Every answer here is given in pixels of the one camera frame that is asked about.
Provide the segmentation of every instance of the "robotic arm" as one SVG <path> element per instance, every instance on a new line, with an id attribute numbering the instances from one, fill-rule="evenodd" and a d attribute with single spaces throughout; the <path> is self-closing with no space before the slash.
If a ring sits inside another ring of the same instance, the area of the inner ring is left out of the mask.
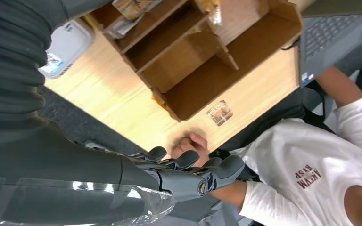
<path id="1" fill-rule="evenodd" d="M 105 225 L 121 215 L 146 211 L 113 198 L 116 189 L 99 196 L 65 195 L 58 200 L 58 194 L 45 193 L 27 199 L 17 189 L 24 181 L 27 185 L 44 181 L 44 186 L 50 181 L 135 185 L 169 192 L 181 202 L 230 184 L 244 167 L 239 157 L 230 156 L 194 168 L 198 160 L 194 151 L 161 161 L 166 153 L 161 147 L 148 155 L 98 152 L 67 140 L 54 122 L 38 116 L 44 101 L 37 87 L 45 82 L 38 68 L 47 62 L 51 34 L 68 20 L 109 2 L 0 0 L 0 220 L 4 220 L 0 224 Z M 106 206 L 116 206 L 116 214 L 105 212 Z"/>

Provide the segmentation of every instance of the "cardboard organizer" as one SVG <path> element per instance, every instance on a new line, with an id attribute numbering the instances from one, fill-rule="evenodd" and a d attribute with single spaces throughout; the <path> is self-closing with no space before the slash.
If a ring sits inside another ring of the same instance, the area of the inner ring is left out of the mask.
<path id="1" fill-rule="evenodd" d="M 186 121 L 303 28 L 296 6 L 282 0 L 222 0 L 221 9 L 216 31 L 198 0 L 163 0 L 121 40 L 106 33 L 122 18 L 111 4 L 89 18 L 167 111 Z"/>

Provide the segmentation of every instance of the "laptop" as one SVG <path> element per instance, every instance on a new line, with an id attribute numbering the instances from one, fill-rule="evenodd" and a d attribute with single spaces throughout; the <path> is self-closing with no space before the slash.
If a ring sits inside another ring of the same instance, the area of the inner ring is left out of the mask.
<path id="1" fill-rule="evenodd" d="M 362 0 L 317 0 L 302 16 L 300 81 L 304 87 L 362 44 Z"/>

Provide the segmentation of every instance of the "white t-shirt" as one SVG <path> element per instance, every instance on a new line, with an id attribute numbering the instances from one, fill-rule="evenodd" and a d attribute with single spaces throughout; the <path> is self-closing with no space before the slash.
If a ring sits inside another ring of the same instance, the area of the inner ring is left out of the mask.
<path id="1" fill-rule="evenodd" d="M 288 119 L 234 151 L 264 182 L 247 182 L 240 215 L 267 226 L 353 225 L 344 196 L 362 186 L 362 98 L 335 113 L 338 136 Z"/>

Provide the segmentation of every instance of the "human fist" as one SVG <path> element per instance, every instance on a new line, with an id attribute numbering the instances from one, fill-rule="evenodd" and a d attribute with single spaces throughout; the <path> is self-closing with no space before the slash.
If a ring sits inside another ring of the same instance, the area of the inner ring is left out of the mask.
<path id="1" fill-rule="evenodd" d="M 180 143 L 171 150 L 170 156 L 171 158 L 176 159 L 189 150 L 193 150 L 199 155 L 199 160 L 194 166 L 202 167 L 209 160 L 207 140 L 193 132 L 191 132 L 188 137 L 183 138 Z"/>

